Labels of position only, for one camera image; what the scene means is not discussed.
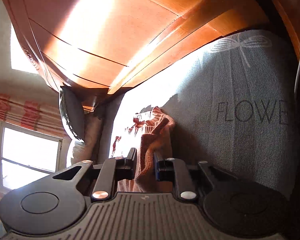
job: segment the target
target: window frame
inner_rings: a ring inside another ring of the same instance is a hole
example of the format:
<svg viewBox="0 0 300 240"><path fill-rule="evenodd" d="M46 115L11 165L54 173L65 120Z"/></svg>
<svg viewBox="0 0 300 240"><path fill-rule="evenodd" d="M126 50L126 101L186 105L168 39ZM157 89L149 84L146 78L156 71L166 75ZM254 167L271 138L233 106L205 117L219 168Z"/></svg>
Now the window frame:
<svg viewBox="0 0 300 240"><path fill-rule="evenodd" d="M15 131L19 131L19 132L23 132L29 135L33 135L36 137L40 137L40 138L44 138L44 139L48 139L48 140L52 140L52 141L56 141L58 142L58 152L57 152L57 161L56 161L56 171L59 171L61 169L64 169L66 167L66 154L69 148L69 144L71 140L64 140L61 138L57 138L54 136L50 136L50 135L46 135L37 131L32 131L23 127L19 127L17 125L13 125L10 123L6 123L6 122L0 122L0 192L1 193L8 193L9 191L11 191L11 189L6 188L3 186L3 178L2 178L2 160L5 160L7 162L13 163L13 164L17 164L20 165L22 167L25 168L29 168L31 170L34 171L40 171L46 174L53 174L53 171L48 171L48 170L44 170L44 169L40 169L40 168L35 168L32 166L28 166L28 165L24 165L15 161L11 161L9 159L6 159L2 156L2 150L3 150L3 138L4 138L4 129L5 128L9 128Z"/></svg>

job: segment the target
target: gray blanket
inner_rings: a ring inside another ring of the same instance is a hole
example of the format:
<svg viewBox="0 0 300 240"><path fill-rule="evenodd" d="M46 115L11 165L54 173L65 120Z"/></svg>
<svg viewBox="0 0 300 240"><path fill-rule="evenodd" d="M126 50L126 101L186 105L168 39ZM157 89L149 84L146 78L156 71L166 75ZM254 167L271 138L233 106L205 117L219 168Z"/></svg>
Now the gray blanket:
<svg viewBox="0 0 300 240"><path fill-rule="evenodd" d="M109 103L98 162L135 113L159 106L177 124L174 157L208 160L289 197L300 157L292 55L263 30L201 47Z"/></svg>

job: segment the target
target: circular cap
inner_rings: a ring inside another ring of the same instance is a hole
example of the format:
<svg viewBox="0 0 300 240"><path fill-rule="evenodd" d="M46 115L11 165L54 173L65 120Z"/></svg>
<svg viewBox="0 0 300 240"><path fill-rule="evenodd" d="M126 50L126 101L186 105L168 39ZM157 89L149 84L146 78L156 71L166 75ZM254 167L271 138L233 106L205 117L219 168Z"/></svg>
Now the circular cap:
<svg viewBox="0 0 300 240"><path fill-rule="evenodd" d="M96 192L92 193L92 196L96 199L104 199L109 196L109 193L106 191L100 190L100 191L96 191Z"/></svg>
<svg viewBox="0 0 300 240"><path fill-rule="evenodd" d="M264 237L280 232L287 211L285 197L256 182L218 183L203 201L216 228L238 237Z"/></svg>
<svg viewBox="0 0 300 240"><path fill-rule="evenodd" d="M197 194L192 191L184 191L180 194L180 197L184 199L194 199L196 198Z"/></svg>
<svg viewBox="0 0 300 240"><path fill-rule="evenodd" d="M21 206L24 211L32 214L47 213L58 206L59 199L47 192L36 192L29 194L21 201Z"/></svg>

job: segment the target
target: knitted garment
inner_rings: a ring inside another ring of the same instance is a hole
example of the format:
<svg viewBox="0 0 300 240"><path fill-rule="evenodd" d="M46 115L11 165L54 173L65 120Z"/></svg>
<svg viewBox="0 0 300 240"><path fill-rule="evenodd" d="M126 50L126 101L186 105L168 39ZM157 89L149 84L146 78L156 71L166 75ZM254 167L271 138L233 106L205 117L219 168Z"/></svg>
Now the knitted garment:
<svg viewBox="0 0 300 240"><path fill-rule="evenodd" d="M133 127L126 128L116 136L112 157L128 154L130 148L137 149L137 167L134 180L118 182L118 191L125 192L170 192L171 182L157 182L154 176L153 154L159 152L163 158L172 157L170 132L174 120L161 112L159 107L152 111L136 114Z"/></svg>

